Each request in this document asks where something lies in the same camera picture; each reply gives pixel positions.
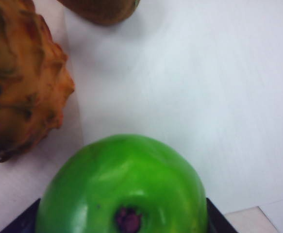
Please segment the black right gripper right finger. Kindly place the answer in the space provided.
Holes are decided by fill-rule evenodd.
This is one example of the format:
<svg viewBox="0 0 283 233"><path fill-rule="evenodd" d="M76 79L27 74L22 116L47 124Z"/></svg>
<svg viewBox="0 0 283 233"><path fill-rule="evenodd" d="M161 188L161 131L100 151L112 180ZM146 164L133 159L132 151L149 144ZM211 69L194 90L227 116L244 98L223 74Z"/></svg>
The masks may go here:
<svg viewBox="0 0 283 233"><path fill-rule="evenodd" d="M209 198L207 201L208 233L238 233Z"/></svg>

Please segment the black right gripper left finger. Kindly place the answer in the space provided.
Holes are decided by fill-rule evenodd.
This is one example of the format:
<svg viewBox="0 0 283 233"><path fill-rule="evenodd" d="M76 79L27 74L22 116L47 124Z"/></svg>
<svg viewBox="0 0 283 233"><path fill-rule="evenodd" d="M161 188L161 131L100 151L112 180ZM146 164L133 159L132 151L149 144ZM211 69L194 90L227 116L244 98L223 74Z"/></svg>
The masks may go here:
<svg viewBox="0 0 283 233"><path fill-rule="evenodd" d="M38 198L0 233L34 233L35 221L41 198Z"/></svg>

